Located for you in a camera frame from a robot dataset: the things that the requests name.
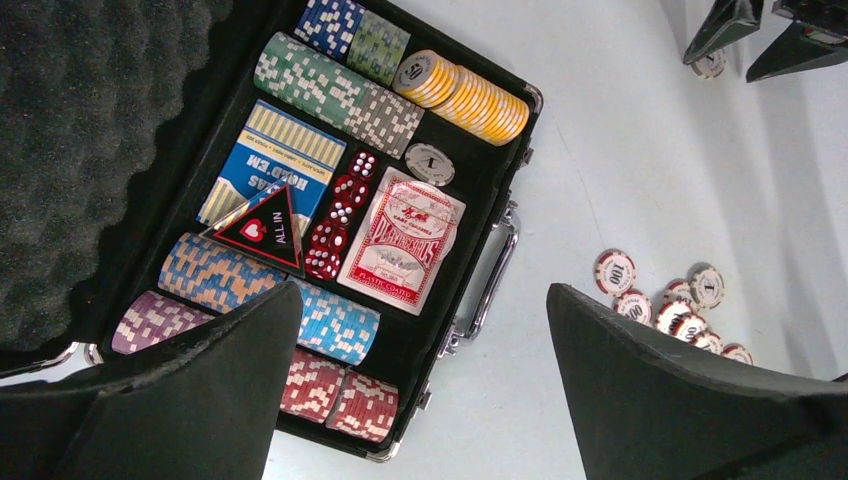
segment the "green poker chip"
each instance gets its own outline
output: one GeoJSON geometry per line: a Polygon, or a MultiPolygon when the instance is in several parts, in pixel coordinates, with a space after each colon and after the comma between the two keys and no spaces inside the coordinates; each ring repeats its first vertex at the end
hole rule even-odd
{"type": "Polygon", "coordinates": [[[366,11],[351,42],[347,66],[389,85],[403,60],[409,38],[409,33],[366,11]]]}
{"type": "Polygon", "coordinates": [[[368,83],[282,33],[265,46],[254,72],[258,88],[340,130],[355,115],[368,83]]]}

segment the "case handle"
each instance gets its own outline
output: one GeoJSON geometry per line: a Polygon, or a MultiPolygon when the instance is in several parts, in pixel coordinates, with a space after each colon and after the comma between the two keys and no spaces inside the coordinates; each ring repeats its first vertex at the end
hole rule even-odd
{"type": "Polygon", "coordinates": [[[506,267],[509,265],[509,261],[512,260],[512,254],[515,253],[515,247],[518,245],[518,239],[521,234],[521,222],[519,221],[518,214],[516,213],[517,208],[518,204],[509,200],[504,208],[501,218],[492,224],[493,231],[500,227],[506,228],[506,242],[504,243],[503,249],[501,249],[500,255],[498,255],[492,274],[486,281],[486,286],[483,288],[483,295],[477,303],[474,317],[468,324],[468,328],[465,331],[459,331],[457,328],[458,319],[454,318],[451,330],[446,336],[442,350],[439,353],[440,358],[446,354],[455,355],[456,347],[459,346],[462,340],[471,342],[480,335],[480,330],[483,329],[483,325],[486,323],[486,317],[489,315],[489,308],[492,306],[492,300],[495,297],[495,292],[503,279],[503,275],[506,272],[506,267]]]}

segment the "stack of poker chips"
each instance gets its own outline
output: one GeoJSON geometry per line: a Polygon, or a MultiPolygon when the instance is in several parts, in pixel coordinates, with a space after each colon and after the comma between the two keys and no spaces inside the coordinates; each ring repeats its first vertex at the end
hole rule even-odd
{"type": "Polygon", "coordinates": [[[397,159],[424,116],[417,105],[282,33],[265,46],[254,84],[397,159]]]}
{"type": "Polygon", "coordinates": [[[390,85],[403,60],[410,35],[366,11],[350,45],[347,66],[382,85],[390,85]]]}
{"type": "Polygon", "coordinates": [[[382,442],[394,423],[399,398],[396,387],[348,372],[337,405],[327,418],[327,428],[382,442]]]}
{"type": "Polygon", "coordinates": [[[341,365],[295,348],[280,410],[324,423],[336,405],[344,377],[341,365]]]}
{"type": "MultiPolygon", "coordinates": [[[[183,235],[162,265],[159,288],[227,313],[286,280],[286,275],[236,251],[192,234],[183,235]]],[[[365,360],[380,314],[306,282],[300,288],[303,318],[297,343],[352,365],[365,360]]]]}
{"type": "Polygon", "coordinates": [[[289,280],[303,297],[297,343],[351,365],[362,363],[377,336],[380,314],[304,281],[289,280]]]}
{"type": "Polygon", "coordinates": [[[112,337],[112,350],[138,352],[213,318],[158,293],[144,292],[124,313],[112,337]]]}
{"type": "Polygon", "coordinates": [[[397,387],[297,348],[280,410],[379,443],[391,431],[399,400],[397,387]]]}
{"type": "Polygon", "coordinates": [[[518,137],[530,119],[524,101],[432,50],[407,58],[392,88],[495,146],[518,137]]]}
{"type": "Polygon", "coordinates": [[[319,52],[341,61],[365,13],[350,0],[309,0],[294,33],[319,52]]]}
{"type": "Polygon", "coordinates": [[[286,275],[205,238],[184,234],[159,272],[159,288],[228,313],[285,281],[286,275]]]}

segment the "white poker chip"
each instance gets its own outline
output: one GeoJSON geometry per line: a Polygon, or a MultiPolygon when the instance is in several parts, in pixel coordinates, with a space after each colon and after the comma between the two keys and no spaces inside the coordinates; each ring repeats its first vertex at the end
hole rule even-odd
{"type": "Polygon", "coordinates": [[[693,63],[692,70],[704,80],[710,80],[724,73],[725,65],[727,65],[727,55],[722,48],[693,63]]]}
{"type": "Polygon", "coordinates": [[[692,296],[692,287],[689,286],[689,283],[685,280],[674,280],[668,287],[666,287],[665,294],[663,295],[663,299],[665,303],[670,303],[675,300],[682,300],[689,304],[692,307],[693,313],[698,313],[701,309],[701,306],[698,302],[695,301],[695,298],[692,296]]]}
{"type": "Polygon", "coordinates": [[[747,365],[754,364],[754,357],[751,355],[751,352],[738,343],[731,343],[724,347],[724,350],[721,352],[721,356],[747,365]]]}
{"type": "Polygon", "coordinates": [[[450,158],[432,145],[416,143],[406,151],[405,158],[415,178],[435,187],[444,187],[456,175],[450,158]]]}
{"type": "Polygon", "coordinates": [[[724,300],[724,278],[715,267],[699,270],[689,285],[692,288],[692,297],[702,308],[713,309],[724,300]]]}
{"type": "Polygon", "coordinates": [[[651,326],[654,321],[654,308],[651,305],[651,299],[637,290],[631,290],[617,298],[613,310],[642,325],[651,326]]]}
{"type": "Polygon", "coordinates": [[[722,350],[724,350],[724,342],[722,342],[721,337],[710,331],[699,333],[689,343],[716,355],[721,355],[722,350]]]}
{"type": "Polygon", "coordinates": [[[602,292],[619,297],[636,283],[636,264],[621,250],[607,250],[595,263],[595,282],[602,292]]]}
{"type": "Polygon", "coordinates": [[[677,300],[667,303],[657,312],[656,328],[666,335],[671,335],[683,317],[692,313],[692,307],[686,302],[677,300]]]}
{"type": "Polygon", "coordinates": [[[707,325],[706,320],[694,313],[691,313],[680,320],[671,334],[678,340],[691,343],[695,340],[695,337],[700,335],[701,332],[705,332],[707,328],[709,328],[709,325],[707,325]]]}

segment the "blue poker chip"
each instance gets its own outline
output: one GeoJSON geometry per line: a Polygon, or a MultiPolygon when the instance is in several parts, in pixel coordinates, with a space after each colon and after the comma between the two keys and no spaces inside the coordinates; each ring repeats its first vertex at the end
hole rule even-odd
{"type": "Polygon", "coordinates": [[[380,314],[298,279],[303,297],[298,344],[352,365],[365,360],[380,325],[380,314]]]}

